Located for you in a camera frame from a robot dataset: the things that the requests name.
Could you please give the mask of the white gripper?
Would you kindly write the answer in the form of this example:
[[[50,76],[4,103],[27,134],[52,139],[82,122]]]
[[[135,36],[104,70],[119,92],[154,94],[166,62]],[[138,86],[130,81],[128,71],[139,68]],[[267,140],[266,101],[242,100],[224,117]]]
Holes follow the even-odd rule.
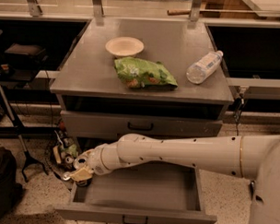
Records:
[[[101,156],[105,147],[106,145],[103,144],[83,152],[76,158],[76,161],[83,159],[84,162],[81,162],[76,166],[76,171],[65,172],[62,178],[65,181],[73,180],[74,182],[82,182],[90,180],[93,177],[93,174],[104,175],[111,173],[111,170],[105,165]]]

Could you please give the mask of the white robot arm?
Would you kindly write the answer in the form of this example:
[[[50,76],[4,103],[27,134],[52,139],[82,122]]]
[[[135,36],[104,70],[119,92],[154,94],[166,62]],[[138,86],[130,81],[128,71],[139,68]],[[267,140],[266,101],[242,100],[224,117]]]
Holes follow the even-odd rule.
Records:
[[[280,224],[280,136],[167,140],[127,134],[116,143],[100,145],[80,157],[85,161],[69,175],[75,182],[151,161],[252,180],[249,224]]]

